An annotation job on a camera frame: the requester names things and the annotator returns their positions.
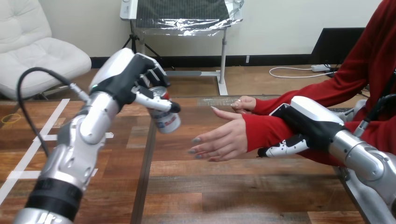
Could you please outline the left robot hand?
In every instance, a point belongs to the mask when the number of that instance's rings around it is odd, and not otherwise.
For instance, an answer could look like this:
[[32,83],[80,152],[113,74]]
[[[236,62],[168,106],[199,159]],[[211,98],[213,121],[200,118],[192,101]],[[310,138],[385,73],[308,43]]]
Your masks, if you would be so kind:
[[149,90],[154,87],[170,86],[168,76],[153,58],[123,48],[113,54],[96,73],[89,86],[89,94],[105,93],[118,108],[136,102],[146,108],[178,113],[181,106],[168,99],[155,96]]

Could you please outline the person's hand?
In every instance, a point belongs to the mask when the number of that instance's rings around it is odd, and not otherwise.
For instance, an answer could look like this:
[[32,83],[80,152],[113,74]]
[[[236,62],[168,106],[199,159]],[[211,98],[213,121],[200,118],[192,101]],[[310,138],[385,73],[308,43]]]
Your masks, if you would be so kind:
[[228,123],[194,138],[195,144],[188,153],[196,159],[212,162],[228,161],[248,150],[246,122],[241,114],[222,111],[212,107],[214,114]]
[[251,114],[256,106],[256,99],[250,96],[241,96],[231,104],[231,108],[239,114]]

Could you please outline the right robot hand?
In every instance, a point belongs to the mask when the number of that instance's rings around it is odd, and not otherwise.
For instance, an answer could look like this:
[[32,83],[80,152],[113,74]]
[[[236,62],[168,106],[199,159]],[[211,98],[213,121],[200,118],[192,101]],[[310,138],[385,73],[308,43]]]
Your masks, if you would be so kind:
[[268,148],[258,149],[258,157],[298,154],[309,148],[327,150],[335,135],[346,130],[344,121],[314,100],[295,96],[277,107],[270,116],[281,118],[296,135]]

